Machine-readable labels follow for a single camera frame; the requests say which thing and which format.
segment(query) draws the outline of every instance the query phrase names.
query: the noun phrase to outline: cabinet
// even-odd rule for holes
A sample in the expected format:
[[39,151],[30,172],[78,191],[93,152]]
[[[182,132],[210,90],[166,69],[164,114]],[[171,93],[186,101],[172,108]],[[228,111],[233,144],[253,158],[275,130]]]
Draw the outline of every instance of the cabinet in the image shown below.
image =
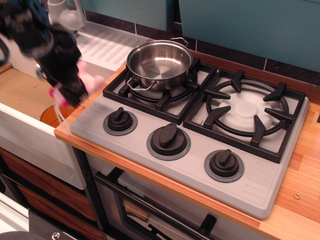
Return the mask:
[[1,174],[17,186],[25,207],[50,217],[71,234],[102,240],[90,201],[82,190],[62,182],[20,157],[0,148]]
[[179,7],[185,37],[320,71],[318,0],[179,0]]
[[[66,1],[75,6],[73,0]],[[167,31],[174,23],[175,0],[94,0],[82,1],[82,7],[98,14]]]

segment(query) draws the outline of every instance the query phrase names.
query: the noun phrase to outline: wooden countertop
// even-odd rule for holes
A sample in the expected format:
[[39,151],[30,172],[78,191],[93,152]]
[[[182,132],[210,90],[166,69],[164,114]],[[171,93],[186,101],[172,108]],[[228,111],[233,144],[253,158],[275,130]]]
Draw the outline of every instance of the wooden countertop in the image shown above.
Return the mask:
[[[67,135],[63,132],[61,126],[58,126],[54,131],[56,137],[267,238],[283,240],[320,239],[320,123],[317,123],[320,114],[320,97],[318,97],[320,87],[197,52],[192,54],[194,57],[200,57],[203,63],[217,66],[218,69],[223,68],[234,72],[241,69],[245,71],[246,75],[254,78],[276,84],[285,82],[288,88],[306,93],[311,101],[288,169],[271,214],[267,219],[261,220],[252,217],[97,144],[74,134]],[[106,81],[104,87],[124,68],[125,65],[118,69]],[[81,107],[78,107],[67,118],[67,122],[71,124],[101,94],[102,89],[86,100]]]

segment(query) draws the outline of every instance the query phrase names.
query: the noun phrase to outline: teal cabinet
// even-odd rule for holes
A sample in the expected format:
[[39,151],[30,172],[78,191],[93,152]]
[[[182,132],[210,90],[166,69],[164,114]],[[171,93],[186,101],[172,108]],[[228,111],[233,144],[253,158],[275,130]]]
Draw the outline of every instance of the teal cabinet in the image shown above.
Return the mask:
[[320,72],[320,0],[179,0],[183,35]]
[[[73,0],[67,4],[74,6]],[[167,31],[174,23],[175,0],[82,0],[83,9]]]

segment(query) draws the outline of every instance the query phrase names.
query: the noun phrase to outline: burner grate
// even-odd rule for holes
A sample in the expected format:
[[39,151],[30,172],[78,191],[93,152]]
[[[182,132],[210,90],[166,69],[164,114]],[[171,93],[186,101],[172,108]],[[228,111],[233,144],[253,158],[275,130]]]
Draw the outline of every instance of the burner grate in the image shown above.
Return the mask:
[[[252,116],[254,131],[235,129],[221,120],[232,107],[230,105],[222,107],[212,106],[212,101],[214,100],[229,100],[231,98],[230,94],[224,92],[225,88],[229,87],[229,90],[233,89],[234,93],[241,94],[243,86],[249,86],[249,91],[262,91],[265,94],[263,98],[264,102],[276,101],[282,107],[282,110],[264,109],[265,113],[278,120],[278,122],[274,123],[269,129],[266,128],[256,114]],[[234,73],[222,69],[213,81],[201,91],[195,106],[184,120],[183,126],[256,156],[280,163],[305,96],[302,92],[288,89],[285,83],[282,82],[275,85],[245,76],[245,73],[241,70]],[[287,103],[290,99],[294,99],[296,102],[294,109],[290,109]],[[196,120],[199,119],[197,114],[203,105],[206,105],[207,117],[202,123]],[[260,142],[263,141],[266,136],[277,134],[280,130],[285,131],[285,133],[278,151],[270,150],[260,145]]]
[[[199,71],[208,73],[204,81],[197,83],[197,73]],[[186,81],[182,85],[184,91],[178,95],[173,95],[171,91],[164,91],[160,98],[145,96],[131,90],[126,81],[131,72],[126,68],[123,70],[104,90],[103,96],[127,105],[134,109],[143,111],[147,114],[161,118],[175,124],[181,124],[188,112],[199,97],[202,88],[211,82],[217,74],[217,68],[201,63],[200,59],[195,57],[189,69]],[[174,104],[183,104],[178,113],[172,113],[170,107]]]

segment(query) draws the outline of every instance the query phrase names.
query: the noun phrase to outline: black knob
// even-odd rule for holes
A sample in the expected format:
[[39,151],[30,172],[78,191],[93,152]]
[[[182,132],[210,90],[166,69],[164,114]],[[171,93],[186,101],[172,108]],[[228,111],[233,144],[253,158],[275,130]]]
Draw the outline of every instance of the black knob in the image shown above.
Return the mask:
[[150,139],[152,149],[163,156],[174,156],[181,153],[187,146],[185,134],[174,123],[160,127]]
[[227,149],[214,154],[210,159],[209,167],[216,175],[229,178],[239,171],[239,162],[231,150]]
[[131,115],[124,111],[123,107],[119,107],[117,111],[110,114],[107,126],[115,132],[122,132],[129,129],[133,124]]

